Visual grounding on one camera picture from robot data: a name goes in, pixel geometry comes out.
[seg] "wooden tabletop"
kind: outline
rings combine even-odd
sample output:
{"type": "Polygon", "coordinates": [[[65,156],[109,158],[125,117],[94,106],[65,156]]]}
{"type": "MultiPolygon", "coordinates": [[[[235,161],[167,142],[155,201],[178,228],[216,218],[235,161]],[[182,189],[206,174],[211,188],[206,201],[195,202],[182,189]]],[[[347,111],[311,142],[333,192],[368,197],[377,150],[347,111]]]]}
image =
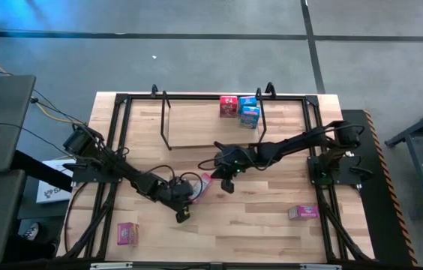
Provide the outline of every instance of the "wooden tabletop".
{"type": "MultiPolygon", "coordinates": [[[[104,136],[110,126],[115,95],[115,92],[98,92],[94,101],[90,127],[104,136]]],[[[318,98],[324,125],[342,119],[337,95],[323,94],[318,98]]],[[[173,104],[179,101],[170,102],[173,108],[173,104]]],[[[305,130],[299,102],[267,100],[264,104],[268,131],[263,142],[283,140],[305,130]]],[[[131,109],[125,143],[130,149],[127,162],[139,170],[168,164],[177,174],[187,171],[204,173],[197,164],[213,158],[218,151],[215,147],[174,148],[169,151],[160,136],[161,101],[133,100],[131,109]]],[[[113,139],[115,148],[122,118],[118,123],[113,139]]],[[[199,203],[190,207],[190,219],[181,224],[176,223],[173,210],[138,195],[128,181],[123,181],[115,200],[106,259],[324,263],[326,256],[320,219],[289,220],[287,216],[287,209],[293,206],[317,204],[306,167],[308,155],[308,150],[288,155],[265,172],[249,169],[233,180],[233,194],[222,191],[220,181],[214,181],[199,203]],[[139,224],[137,247],[116,244],[117,224],[123,222],[139,224]]],[[[170,177],[166,169],[159,169],[156,173],[165,179],[170,177]]],[[[90,222],[97,186],[89,184],[70,212],[67,228],[70,246],[90,222]]],[[[374,257],[359,194],[348,186],[337,186],[336,192],[344,227],[355,243],[369,257],[374,257]]],[[[101,225],[97,230],[94,253],[98,249],[100,235],[101,225]]],[[[333,229],[331,235],[335,254],[338,255],[333,229]]],[[[62,233],[58,255],[64,251],[62,233]]]]}

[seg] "orange warning stripe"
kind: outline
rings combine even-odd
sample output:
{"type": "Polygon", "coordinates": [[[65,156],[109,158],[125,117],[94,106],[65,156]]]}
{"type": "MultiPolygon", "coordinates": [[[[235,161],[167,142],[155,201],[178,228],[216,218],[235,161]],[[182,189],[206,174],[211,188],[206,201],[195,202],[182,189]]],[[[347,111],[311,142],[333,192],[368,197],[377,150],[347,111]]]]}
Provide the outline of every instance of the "orange warning stripe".
{"type": "Polygon", "coordinates": [[[413,250],[412,241],[410,240],[410,234],[408,233],[408,228],[407,228],[407,225],[405,224],[404,216],[402,215],[402,212],[401,212],[400,203],[398,202],[398,198],[395,193],[395,188],[393,187],[393,184],[392,184],[389,168],[386,166],[385,155],[383,154],[383,151],[380,147],[380,141],[378,140],[377,131],[375,130],[375,127],[374,127],[374,121],[371,118],[370,112],[368,112],[367,110],[364,110],[364,113],[368,119],[368,126],[370,128],[373,141],[375,142],[376,152],[378,153],[378,158],[380,160],[380,164],[383,169],[383,174],[385,175],[386,183],[388,184],[388,191],[390,192],[391,200],[393,200],[393,206],[397,214],[398,223],[400,224],[403,237],[405,237],[405,244],[408,246],[408,253],[412,258],[412,265],[418,266],[419,264],[416,260],[415,251],[413,250]]]}

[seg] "concrete floor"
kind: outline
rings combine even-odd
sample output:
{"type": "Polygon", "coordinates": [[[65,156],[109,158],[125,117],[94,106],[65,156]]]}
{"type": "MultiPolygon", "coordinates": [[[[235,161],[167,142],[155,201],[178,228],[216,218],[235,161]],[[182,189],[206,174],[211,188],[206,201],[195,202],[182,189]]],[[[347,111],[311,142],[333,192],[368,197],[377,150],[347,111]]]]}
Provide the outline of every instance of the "concrete floor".
{"type": "MultiPolygon", "coordinates": [[[[309,0],[315,35],[423,36],[423,0],[309,0]]],[[[305,35],[299,0],[0,0],[0,30],[305,35]]],[[[381,142],[423,115],[423,42],[317,42],[327,94],[342,109],[368,109],[381,142]]],[[[306,40],[92,40],[0,37],[0,65],[34,74],[57,107],[88,120],[97,91],[317,93],[306,40]]],[[[31,105],[25,126],[61,145],[70,126],[31,105]]],[[[387,149],[403,212],[422,202],[404,145],[387,149]]],[[[60,153],[23,133],[19,148],[60,153]]],[[[423,266],[423,220],[407,226],[423,266]]]]}

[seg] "red box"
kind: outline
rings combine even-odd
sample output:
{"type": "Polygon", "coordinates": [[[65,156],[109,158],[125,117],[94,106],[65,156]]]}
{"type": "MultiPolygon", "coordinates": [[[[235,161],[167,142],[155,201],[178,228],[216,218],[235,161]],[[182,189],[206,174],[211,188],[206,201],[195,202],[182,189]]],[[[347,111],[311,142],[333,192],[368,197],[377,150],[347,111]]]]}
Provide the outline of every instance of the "red box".
{"type": "Polygon", "coordinates": [[[237,96],[220,96],[220,117],[236,117],[236,110],[239,107],[237,96]]]}

